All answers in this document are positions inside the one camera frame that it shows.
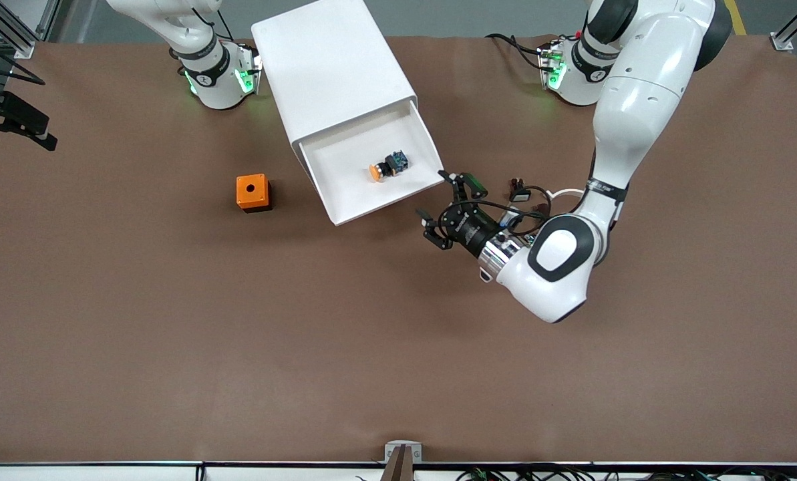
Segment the brown table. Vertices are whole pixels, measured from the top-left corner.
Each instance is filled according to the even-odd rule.
[[[515,52],[389,44],[446,168],[584,184],[593,109]],[[560,325],[422,238],[446,186],[334,227],[267,85],[212,112],[163,45],[28,64],[59,148],[0,135],[0,462],[797,462],[797,66],[767,37],[695,75]],[[245,215],[255,172],[278,205]]]

